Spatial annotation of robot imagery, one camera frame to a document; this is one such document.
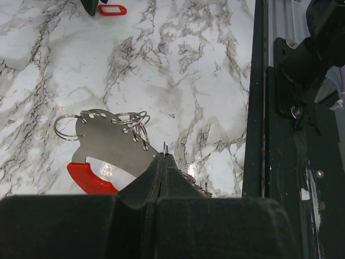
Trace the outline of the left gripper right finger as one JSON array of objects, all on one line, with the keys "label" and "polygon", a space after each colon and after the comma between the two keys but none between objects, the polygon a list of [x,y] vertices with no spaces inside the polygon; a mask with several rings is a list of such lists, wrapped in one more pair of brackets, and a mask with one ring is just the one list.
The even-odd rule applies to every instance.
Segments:
[{"label": "left gripper right finger", "polygon": [[298,258],[281,205],[260,197],[207,198],[178,170],[172,155],[153,159],[149,258]]}]

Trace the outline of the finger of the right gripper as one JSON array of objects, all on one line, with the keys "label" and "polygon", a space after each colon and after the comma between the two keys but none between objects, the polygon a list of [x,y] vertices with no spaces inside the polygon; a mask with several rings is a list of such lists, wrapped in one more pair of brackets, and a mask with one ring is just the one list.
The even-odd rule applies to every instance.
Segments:
[{"label": "finger of the right gripper", "polygon": [[80,0],[80,2],[90,16],[95,16],[99,0]]}]

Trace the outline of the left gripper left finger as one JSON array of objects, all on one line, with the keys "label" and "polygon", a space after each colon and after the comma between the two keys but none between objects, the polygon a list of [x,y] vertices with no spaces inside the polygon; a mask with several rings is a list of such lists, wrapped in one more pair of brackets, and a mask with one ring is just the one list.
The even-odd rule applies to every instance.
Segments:
[{"label": "left gripper left finger", "polygon": [[163,157],[114,195],[1,199],[1,258],[154,258]]}]

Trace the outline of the red key tag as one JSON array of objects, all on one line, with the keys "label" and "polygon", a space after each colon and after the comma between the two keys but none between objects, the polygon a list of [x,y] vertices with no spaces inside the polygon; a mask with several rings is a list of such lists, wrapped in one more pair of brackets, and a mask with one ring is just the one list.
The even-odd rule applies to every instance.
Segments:
[{"label": "red key tag", "polygon": [[119,4],[100,4],[98,12],[102,16],[124,16],[127,14],[127,8]]}]

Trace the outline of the steel key organizer red handle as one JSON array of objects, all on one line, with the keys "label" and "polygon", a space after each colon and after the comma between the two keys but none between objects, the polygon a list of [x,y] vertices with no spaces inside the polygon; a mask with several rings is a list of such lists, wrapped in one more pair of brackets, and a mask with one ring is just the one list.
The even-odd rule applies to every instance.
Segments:
[{"label": "steel key organizer red handle", "polygon": [[[177,168],[167,144],[161,153],[150,145],[145,128],[149,119],[146,111],[113,114],[100,109],[58,117],[53,125],[57,136],[80,144],[67,165],[73,181],[88,195],[119,194],[136,206],[168,195],[211,197],[192,176]],[[113,165],[135,180],[118,190],[92,171],[88,158]]]}]

